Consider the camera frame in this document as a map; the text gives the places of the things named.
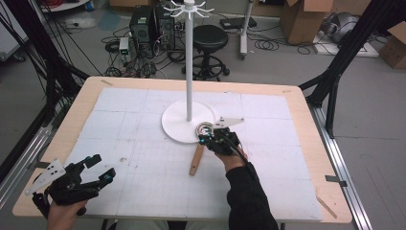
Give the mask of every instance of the table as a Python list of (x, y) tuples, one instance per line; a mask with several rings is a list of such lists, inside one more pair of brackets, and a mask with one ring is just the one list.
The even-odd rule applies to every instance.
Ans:
[[(64, 162), (72, 151), (98, 96), (105, 87), (140, 88), (156, 90), (185, 90), (183, 80), (145, 80), (92, 77), (82, 87), (74, 104), (62, 122), (53, 142), (48, 147), (41, 161), (51, 162), (59, 158)], [(194, 81), (194, 91), (238, 92), (244, 94), (277, 95), (286, 98), (304, 159), (312, 179), (314, 190), (323, 215), (322, 222), (350, 222), (352, 217), (348, 204), (338, 183), (327, 182), (326, 175), (334, 175), (325, 147), (320, 138), (302, 91), (296, 86), (264, 85), (228, 82)], [(35, 170), (28, 182), (42, 170)], [(22, 194), (18, 198), (13, 213), (20, 217), (40, 216), (29, 196)]]

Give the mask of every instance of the white pole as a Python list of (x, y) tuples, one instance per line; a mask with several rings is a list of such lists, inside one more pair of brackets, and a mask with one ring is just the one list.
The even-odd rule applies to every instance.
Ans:
[[(192, 10), (193, 0), (185, 0), (185, 10)], [(193, 81), (193, 19), (194, 13), (186, 14), (185, 22), (185, 40), (186, 40), (186, 107), (187, 121), (192, 120), (192, 81)]]

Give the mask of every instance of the stool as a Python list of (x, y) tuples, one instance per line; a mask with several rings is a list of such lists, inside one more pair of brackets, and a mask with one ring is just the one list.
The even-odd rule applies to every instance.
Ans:
[[(225, 76), (230, 74), (230, 70), (226, 68), (226, 65), (219, 58), (211, 56), (212, 53), (225, 47), (227, 42), (227, 33), (217, 26), (204, 25), (193, 29), (193, 47), (199, 54), (203, 52), (203, 55), (193, 57), (193, 60), (203, 58), (200, 64), (193, 64), (194, 68), (200, 69), (197, 73), (193, 71), (194, 80), (216, 78), (217, 81), (220, 81), (218, 76), (221, 73)], [(216, 60), (216, 64), (210, 64), (210, 59)], [(182, 73), (186, 73), (185, 67), (182, 68)]]

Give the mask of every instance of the gray floor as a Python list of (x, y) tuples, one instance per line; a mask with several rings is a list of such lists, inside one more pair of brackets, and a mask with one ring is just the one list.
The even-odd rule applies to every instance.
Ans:
[[(81, 10), (67, 11), (60, 18)], [(91, 12), (98, 26), (72, 34), (72, 37), (101, 72), (108, 67), (108, 54), (101, 39), (128, 25), (125, 13), (100, 9)], [(204, 23), (218, 25), (220, 16), (214, 15)], [(256, 30), (271, 28), (278, 20), (257, 18)], [(281, 38), (279, 28), (261, 32)], [(77, 67), (91, 75), (99, 75), (73, 42), (65, 40), (71, 58)], [(230, 68), (223, 81), (264, 84), (299, 85), (323, 73), (333, 60), (332, 56), (298, 53), (297, 47), (280, 46), (276, 51), (255, 48), (248, 42), (248, 56), (239, 58), (238, 34), (230, 34), (228, 45), (216, 56)], [(376, 49), (381, 47), (373, 42)], [(168, 79), (180, 80), (181, 65), (171, 64), (162, 71)], [(0, 63), (0, 162), (11, 151), (27, 129), (39, 109), (44, 105), (44, 93), (32, 65), (26, 62)], [(153, 78), (163, 79), (158, 72)], [(406, 72), (394, 70), (380, 57), (357, 57), (345, 72), (338, 92), (334, 133), (349, 168), (356, 190), (360, 195), (373, 229), (406, 229)], [(18, 218), (11, 210), (18, 198), (27, 173), (11, 198), (0, 210), (0, 229), (45, 229), (43, 218)], [(77, 229), (100, 229), (100, 219), (82, 218)], [(287, 229), (356, 229), (349, 224), (290, 223)]]

